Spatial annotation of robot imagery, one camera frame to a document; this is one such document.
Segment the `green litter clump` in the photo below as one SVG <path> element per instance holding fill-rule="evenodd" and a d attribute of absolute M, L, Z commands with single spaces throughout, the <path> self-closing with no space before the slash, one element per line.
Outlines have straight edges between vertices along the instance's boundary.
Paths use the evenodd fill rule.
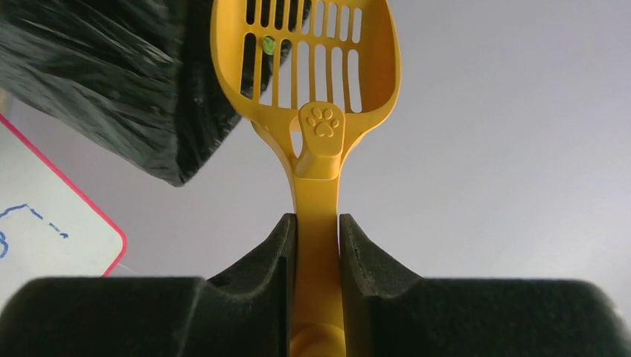
<path fill-rule="evenodd" d="M 261 47 L 265 55 L 273 56 L 275 53 L 276 41 L 271 36 L 265 36 L 262 38 Z"/>

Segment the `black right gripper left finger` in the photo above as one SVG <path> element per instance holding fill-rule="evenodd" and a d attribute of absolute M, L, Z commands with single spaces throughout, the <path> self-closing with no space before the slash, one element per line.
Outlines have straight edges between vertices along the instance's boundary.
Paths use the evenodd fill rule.
<path fill-rule="evenodd" d="M 46 277 L 1 313 L 3 356 L 287 356 L 297 220 L 201 277 Z"/>

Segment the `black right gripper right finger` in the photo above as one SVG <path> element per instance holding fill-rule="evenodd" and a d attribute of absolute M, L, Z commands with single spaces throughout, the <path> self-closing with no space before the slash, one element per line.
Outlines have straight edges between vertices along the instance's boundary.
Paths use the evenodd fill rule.
<path fill-rule="evenodd" d="M 630 329 L 581 280 L 426 278 L 339 218 L 349 356 L 628 356 Z"/>

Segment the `yellow litter scoop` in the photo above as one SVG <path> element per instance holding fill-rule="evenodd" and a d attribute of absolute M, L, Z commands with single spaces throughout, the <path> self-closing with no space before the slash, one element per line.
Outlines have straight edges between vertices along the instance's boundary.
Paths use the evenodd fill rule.
<path fill-rule="evenodd" d="M 291 356 L 345 356 L 338 239 L 339 181 L 348 154 L 391 114 L 400 93 L 400 46 L 386 1 L 325 1 L 321 20 L 310 27 L 333 34 L 289 28 L 304 15 L 304 3 L 284 3 L 263 13 L 261 1 L 247 14 L 244 1 L 216 1 L 211 14 L 211 57 L 220 86 L 234 109 L 281 161 L 297 218 L 297 251 Z M 272 65 L 272 102 L 260 102 L 263 49 L 267 38 L 309 48 L 309 96 L 298 102 L 298 75 L 292 75 L 291 105 L 279 104 L 280 60 Z"/>

